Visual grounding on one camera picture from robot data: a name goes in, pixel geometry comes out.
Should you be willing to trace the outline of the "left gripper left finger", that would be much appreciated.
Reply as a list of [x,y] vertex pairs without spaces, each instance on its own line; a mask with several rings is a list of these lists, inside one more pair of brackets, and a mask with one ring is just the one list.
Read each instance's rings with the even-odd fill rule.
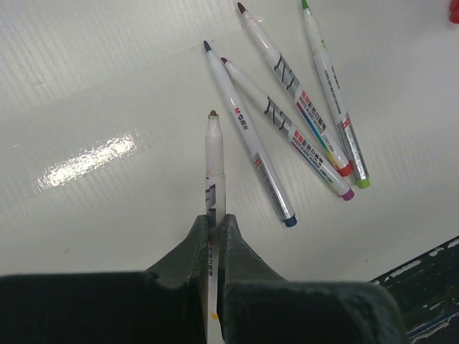
[[1,278],[3,343],[203,343],[207,218],[135,272]]

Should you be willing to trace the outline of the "blue whiteboard marker pen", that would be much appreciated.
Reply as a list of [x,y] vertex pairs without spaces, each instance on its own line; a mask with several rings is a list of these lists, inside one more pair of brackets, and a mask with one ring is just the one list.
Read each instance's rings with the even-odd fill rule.
[[252,165],[257,171],[258,178],[270,199],[275,214],[286,227],[291,228],[297,224],[293,206],[251,121],[251,117],[246,111],[243,101],[236,91],[221,59],[215,54],[208,41],[204,40],[203,46],[212,76],[240,132],[241,138],[250,155]]

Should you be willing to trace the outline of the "yellow whiteboard marker pen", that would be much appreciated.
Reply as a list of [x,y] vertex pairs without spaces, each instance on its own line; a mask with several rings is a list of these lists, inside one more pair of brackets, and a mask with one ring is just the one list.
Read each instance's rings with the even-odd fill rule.
[[208,115],[205,134],[206,215],[209,222],[207,342],[223,343],[222,329],[217,314],[219,274],[219,233],[226,216],[226,180],[224,174],[224,143],[219,115]]

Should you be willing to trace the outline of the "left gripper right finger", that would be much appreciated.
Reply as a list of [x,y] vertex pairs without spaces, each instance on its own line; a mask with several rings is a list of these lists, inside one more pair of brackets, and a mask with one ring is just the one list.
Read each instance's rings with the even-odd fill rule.
[[408,343],[397,303],[368,282],[290,282],[226,215],[220,239],[226,343]]

